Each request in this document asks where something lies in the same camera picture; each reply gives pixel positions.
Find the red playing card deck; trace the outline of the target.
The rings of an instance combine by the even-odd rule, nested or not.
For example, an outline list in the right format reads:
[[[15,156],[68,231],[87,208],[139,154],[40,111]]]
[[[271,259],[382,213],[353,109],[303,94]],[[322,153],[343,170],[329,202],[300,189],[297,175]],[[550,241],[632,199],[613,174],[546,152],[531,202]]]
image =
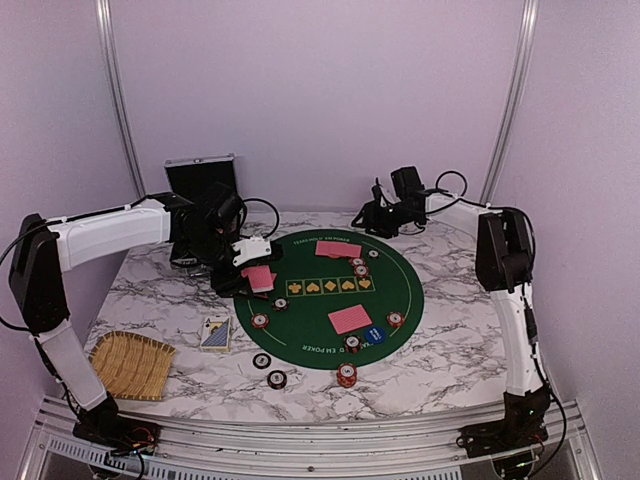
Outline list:
[[[253,293],[265,293],[272,291],[271,269],[268,265],[247,267],[241,271],[241,276],[249,281]]]

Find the red-backed card top player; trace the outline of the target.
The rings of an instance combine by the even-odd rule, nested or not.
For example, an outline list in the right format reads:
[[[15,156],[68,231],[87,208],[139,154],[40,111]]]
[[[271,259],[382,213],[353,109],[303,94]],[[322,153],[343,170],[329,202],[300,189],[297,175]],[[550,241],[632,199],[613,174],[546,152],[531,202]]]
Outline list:
[[[316,256],[330,258],[346,257],[349,253],[349,245],[343,242],[317,241],[315,248]]]

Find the red-backed card player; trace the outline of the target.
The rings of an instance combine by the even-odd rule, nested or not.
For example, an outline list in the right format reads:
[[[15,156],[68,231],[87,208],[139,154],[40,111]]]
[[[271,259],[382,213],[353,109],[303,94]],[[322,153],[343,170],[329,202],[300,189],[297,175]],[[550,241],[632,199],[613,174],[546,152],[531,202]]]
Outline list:
[[[346,334],[373,324],[363,305],[358,304],[328,314],[329,321],[338,335]]]
[[[316,256],[330,258],[346,257],[349,253],[349,245],[343,242],[317,241],[315,248]]]

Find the black poker chip stack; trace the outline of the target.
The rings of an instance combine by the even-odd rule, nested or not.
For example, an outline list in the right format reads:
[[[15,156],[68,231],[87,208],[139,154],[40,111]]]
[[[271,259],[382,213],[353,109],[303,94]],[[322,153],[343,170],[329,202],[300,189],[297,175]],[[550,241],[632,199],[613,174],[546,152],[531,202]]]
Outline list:
[[[284,371],[273,370],[267,376],[267,383],[274,390],[283,389],[287,385],[287,375]]]

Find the red-backed card bottom player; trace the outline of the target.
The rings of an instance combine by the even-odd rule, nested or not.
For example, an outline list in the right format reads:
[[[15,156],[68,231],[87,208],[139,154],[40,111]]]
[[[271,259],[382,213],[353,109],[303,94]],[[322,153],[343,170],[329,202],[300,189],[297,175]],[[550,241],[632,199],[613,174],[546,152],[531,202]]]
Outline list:
[[[373,324],[363,305],[358,304],[328,314],[329,321],[338,335],[346,334]]]

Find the blue small blind button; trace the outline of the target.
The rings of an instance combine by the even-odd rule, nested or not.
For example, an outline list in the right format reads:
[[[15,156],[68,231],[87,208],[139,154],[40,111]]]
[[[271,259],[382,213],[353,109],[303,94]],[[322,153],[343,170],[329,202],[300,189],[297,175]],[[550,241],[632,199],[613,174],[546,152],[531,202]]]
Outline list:
[[[387,334],[383,328],[371,326],[365,330],[364,337],[369,344],[379,345],[386,341]]]

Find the red poker chip stack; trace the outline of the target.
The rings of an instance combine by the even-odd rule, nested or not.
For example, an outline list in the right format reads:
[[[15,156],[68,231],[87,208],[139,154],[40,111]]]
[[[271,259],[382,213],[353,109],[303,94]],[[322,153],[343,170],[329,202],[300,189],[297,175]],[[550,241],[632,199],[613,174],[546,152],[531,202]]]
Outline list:
[[[353,387],[357,383],[357,368],[352,363],[341,364],[336,371],[336,379],[342,387]]]

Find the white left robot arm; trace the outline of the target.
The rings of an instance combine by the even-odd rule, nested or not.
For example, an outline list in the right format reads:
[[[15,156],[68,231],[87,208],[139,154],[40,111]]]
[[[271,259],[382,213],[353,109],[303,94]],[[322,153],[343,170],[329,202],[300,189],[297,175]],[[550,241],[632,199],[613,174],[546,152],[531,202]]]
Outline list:
[[[73,325],[74,307],[98,309],[126,252],[172,243],[205,267],[213,291],[233,296],[244,279],[236,263],[239,227],[247,213],[233,190],[217,183],[195,201],[173,192],[149,194],[104,210],[24,218],[4,251],[12,259],[9,288],[44,363],[106,445],[125,438],[126,423],[91,366]]]

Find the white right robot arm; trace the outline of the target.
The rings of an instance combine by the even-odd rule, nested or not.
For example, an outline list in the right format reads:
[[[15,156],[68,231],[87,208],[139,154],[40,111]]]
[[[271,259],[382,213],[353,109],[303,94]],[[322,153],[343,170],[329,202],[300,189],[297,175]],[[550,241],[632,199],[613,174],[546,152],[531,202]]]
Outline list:
[[[413,223],[423,227],[434,219],[476,240],[475,274],[498,314],[507,362],[505,419],[495,438],[515,448],[534,431],[535,417],[551,404],[551,392],[538,357],[532,279],[535,238],[529,217],[515,207],[495,207],[465,198],[439,184],[427,188],[414,166],[391,174],[397,200],[391,201],[379,182],[371,188],[351,226],[390,239]]]

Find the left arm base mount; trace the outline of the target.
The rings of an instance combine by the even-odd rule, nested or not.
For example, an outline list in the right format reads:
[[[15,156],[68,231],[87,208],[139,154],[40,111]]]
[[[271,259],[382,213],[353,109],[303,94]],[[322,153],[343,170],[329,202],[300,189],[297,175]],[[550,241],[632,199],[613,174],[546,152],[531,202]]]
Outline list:
[[[161,427],[154,422],[123,417],[110,393],[95,408],[80,406],[75,410],[75,437],[111,447],[124,454],[137,450],[153,452],[157,446]]]

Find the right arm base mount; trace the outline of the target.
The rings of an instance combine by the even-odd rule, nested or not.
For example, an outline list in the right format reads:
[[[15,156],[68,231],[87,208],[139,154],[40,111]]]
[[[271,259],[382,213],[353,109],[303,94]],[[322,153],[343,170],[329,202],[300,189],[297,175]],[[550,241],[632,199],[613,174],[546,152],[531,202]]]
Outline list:
[[[464,426],[456,445],[469,458],[535,445],[548,439],[544,416],[550,407],[545,388],[519,396],[505,392],[504,417],[500,420]]]

